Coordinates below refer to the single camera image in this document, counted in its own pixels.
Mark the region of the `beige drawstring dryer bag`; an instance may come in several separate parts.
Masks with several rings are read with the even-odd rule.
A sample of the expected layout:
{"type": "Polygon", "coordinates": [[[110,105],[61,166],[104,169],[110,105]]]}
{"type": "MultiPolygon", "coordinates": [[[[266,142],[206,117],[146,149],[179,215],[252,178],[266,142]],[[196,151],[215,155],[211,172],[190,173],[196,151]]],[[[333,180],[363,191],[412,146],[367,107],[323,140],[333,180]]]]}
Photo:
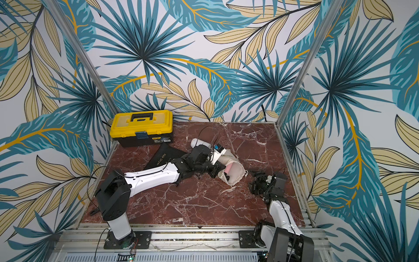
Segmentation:
{"type": "Polygon", "coordinates": [[[225,166],[217,176],[227,185],[233,187],[241,181],[241,179],[247,176],[248,171],[245,170],[244,166],[239,162],[239,159],[230,151],[227,150],[222,155],[218,162],[225,166]]]}

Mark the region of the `pink hair dryer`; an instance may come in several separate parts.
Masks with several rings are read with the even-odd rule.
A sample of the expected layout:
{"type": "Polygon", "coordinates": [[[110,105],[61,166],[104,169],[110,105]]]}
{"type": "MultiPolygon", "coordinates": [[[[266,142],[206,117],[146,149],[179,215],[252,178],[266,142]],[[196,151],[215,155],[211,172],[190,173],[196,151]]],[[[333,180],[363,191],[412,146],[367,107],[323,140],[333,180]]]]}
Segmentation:
{"type": "Polygon", "coordinates": [[[225,168],[225,176],[228,176],[230,179],[235,175],[235,163],[230,163],[225,168]]]}

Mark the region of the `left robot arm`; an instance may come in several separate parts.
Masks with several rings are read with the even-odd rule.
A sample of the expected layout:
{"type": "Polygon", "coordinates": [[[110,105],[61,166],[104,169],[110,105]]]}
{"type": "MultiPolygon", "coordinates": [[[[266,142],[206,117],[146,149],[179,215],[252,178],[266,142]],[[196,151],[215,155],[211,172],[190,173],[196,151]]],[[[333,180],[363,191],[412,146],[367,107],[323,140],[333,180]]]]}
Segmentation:
{"type": "Polygon", "coordinates": [[[227,150],[217,144],[209,148],[203,144],[193,147],[190,153],[175,158],[159,167],[123,175],[113,171],[95,192],[98,210],[102,219],[110,227],[110,234],[116,240],[116,249],[131,249],[137,244],[140,235],[135,233],[127,216],[131,197],[166,183],[180,184],[194,174],[209,174],[212,178],[226,166],[218,159],[227,150]]]}

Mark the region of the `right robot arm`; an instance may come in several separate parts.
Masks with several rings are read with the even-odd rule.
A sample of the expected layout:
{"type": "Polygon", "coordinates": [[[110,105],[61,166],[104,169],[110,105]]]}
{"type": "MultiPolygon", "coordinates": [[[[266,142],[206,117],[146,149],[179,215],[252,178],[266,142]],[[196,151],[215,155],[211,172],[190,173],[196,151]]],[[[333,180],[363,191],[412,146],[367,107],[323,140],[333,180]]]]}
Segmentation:
{"type": "Polygon", "coordinates": [[[281,172],[267,175],[263,171],[252,172],[254,180],[249,190],[262,197],[273,222],[261,220],[255,227],[253,241],[267,248],[264,262],[313,262],[314,241],[299,229],[285,197],[287,176],[281,172]]]}

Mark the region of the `white hair dryer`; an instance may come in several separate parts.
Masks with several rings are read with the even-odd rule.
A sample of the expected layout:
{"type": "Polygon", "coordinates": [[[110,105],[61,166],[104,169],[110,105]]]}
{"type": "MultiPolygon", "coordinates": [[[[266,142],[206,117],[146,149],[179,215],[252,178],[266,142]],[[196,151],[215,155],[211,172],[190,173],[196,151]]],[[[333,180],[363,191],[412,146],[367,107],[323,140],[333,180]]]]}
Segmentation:
{"type": "Polygon", "coordinates": [[[204,145],[204,146],[206,146],[208,148],[211,148],[212,147],[212,144],[210,144],[208,142],[205,142],[205,141],[200,140],[198,138],[192,139],[192,141],[191,141],[191,148],[194,148],[194,147],[199,146],[199,145],[204,145]]]}

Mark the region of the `yellow black toolbox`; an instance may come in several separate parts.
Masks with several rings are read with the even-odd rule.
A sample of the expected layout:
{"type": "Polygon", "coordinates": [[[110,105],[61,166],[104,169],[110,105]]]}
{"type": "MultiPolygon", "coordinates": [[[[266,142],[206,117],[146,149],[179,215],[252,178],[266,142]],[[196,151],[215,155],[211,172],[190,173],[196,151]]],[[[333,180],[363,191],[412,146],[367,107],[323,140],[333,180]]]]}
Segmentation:
{"type": "Polygon", "coordinates": [[[173,141],[173,113],[169,110],[120,113],[113,119],[110,137],[122,147],[173,141]]]}

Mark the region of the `red black hand tool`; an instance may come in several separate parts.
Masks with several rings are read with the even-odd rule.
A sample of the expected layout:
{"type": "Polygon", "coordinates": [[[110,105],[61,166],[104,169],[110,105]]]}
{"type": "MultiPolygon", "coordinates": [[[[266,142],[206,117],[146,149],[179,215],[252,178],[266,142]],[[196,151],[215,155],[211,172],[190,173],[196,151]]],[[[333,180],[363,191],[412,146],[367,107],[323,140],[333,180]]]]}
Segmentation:
{"type": "Polygon", "coordinates": [[[90,216],[94,216],[95,214],[99,213],[100,210],[98,208],[94,208],[92,211],[89,212],[90,216]]]}

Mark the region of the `black drawstring dryer bag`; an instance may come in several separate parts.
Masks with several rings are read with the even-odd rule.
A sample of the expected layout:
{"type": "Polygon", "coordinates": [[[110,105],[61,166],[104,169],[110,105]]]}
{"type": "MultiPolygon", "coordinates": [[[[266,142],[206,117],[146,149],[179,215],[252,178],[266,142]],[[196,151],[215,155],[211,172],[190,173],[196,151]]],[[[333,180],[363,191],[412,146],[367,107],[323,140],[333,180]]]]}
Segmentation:
{"type": "Polygon", "coordinates": [[[150,161],[144,167],[145,170],[160,167],[166,165],[169,161],[181,158],[186,152],[177,148],[171,147],[168,144],[161,144],[158,151],[150,159],[150,161]]]}

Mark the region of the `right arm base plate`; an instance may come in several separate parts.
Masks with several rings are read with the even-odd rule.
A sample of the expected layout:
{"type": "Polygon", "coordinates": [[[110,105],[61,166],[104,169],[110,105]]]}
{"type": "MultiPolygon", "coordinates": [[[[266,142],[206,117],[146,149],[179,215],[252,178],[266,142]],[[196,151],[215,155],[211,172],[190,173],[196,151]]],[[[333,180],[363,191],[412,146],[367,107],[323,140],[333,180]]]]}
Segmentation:
{"type": "Polygon", "coordinates": [[[254,230],[240,230],[239,231],[239,245],[240,248],[264,248],[270,249],[273,242],[274,233],[269,231],[267,233],[256,233],[254,230]]]}

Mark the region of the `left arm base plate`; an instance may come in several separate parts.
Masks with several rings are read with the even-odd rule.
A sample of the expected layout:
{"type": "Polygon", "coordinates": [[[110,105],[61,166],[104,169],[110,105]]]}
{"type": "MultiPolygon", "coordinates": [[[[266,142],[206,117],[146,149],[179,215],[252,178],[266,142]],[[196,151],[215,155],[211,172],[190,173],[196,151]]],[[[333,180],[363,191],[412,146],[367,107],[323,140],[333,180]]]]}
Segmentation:
{"type": "Polygon", "coordinates": [[[116,239],[113,231],[107,234],[105,239],[105,250],[147,250],[151,241],[151,231],[132,231],[130,234],[122,238],[116,239]]]}

